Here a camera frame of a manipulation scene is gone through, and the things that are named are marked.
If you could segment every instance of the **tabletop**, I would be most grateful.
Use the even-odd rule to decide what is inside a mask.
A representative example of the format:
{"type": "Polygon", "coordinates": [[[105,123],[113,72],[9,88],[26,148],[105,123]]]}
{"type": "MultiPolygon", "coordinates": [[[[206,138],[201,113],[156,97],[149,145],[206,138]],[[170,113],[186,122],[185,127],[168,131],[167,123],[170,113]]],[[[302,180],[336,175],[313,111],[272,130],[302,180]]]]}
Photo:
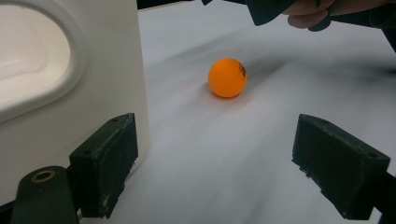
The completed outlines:
{"type": "MultiPolygon", "coordinates": [[[[286,16],[200,1],[142,10],[150,149],[109,220],[81,223],[377,223],[343,219],[291,161],[300,114],[326,119],[396,158],[396,54],[377,29],[311,33],[286,16]],[[235,58],[247,85],[222,99],[210,66],[235,58]]],[[[396,174],[396,163],[388,172],[396,174]]]]}

